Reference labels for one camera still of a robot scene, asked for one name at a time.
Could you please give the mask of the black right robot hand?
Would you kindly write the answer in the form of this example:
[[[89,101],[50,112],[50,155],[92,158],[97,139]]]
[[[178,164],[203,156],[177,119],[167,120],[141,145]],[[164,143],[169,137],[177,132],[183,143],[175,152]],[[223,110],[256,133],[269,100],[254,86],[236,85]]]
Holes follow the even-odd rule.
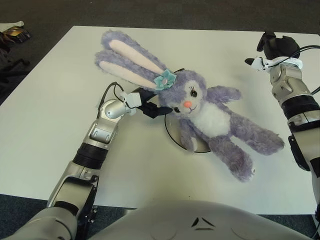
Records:
[[[269,72],[281,64],[287,64],[300,70],[303,68],[303,63],[299,60],[300,47],[292,37],[283,35],[278,38],[274,32],[265,31],[256,50],[264,52],[266,58],[246,58],[244,62],[257,71]]]

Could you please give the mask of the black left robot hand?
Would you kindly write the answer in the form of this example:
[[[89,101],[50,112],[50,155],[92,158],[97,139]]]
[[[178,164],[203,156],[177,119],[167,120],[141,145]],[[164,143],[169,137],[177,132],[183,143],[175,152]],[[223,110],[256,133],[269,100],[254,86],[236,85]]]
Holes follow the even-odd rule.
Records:
[[[136,88],[133,93],[139,93],[141,106],[137,107],[143,112],[144,115],[154,119],[158,116],[169,114],[173,111],[172,108],[167,106],[158,107],[155,103],[149,102],[150,99],[156,96],[151,91],[145,90],[141,87]]]

